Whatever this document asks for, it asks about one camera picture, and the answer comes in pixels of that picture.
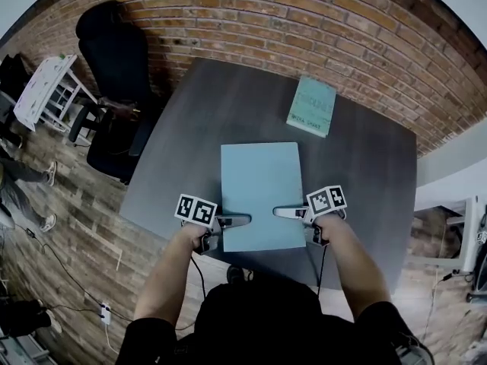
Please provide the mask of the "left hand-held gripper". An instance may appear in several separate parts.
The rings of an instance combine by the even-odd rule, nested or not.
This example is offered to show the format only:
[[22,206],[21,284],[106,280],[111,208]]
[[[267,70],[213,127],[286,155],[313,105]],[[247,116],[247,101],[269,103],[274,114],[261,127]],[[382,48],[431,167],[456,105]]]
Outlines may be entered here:
[[196,248],[197,254],[203,255],[218,247],[220,228],[241,227],[252,220],[248,214],[223,214],[216,219],[217,210],[217,204],[196,196],[181,194],[178,199],[174,217],[205,228]]

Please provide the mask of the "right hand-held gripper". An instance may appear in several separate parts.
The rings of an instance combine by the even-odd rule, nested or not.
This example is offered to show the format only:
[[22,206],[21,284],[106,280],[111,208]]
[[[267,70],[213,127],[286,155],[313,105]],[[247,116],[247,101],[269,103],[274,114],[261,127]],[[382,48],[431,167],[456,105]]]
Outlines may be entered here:
[[325,246],[328,242],[322,238],[322,230],[315,224],[318,217],[325,214],[336,214],[346,219],[345,209],[347,203],[340,185],[326,186],[306,195],[306,206],[274,207],[272,213],[276,217],[303,218],[305,227],[310,227],[311,241],[317,245]]

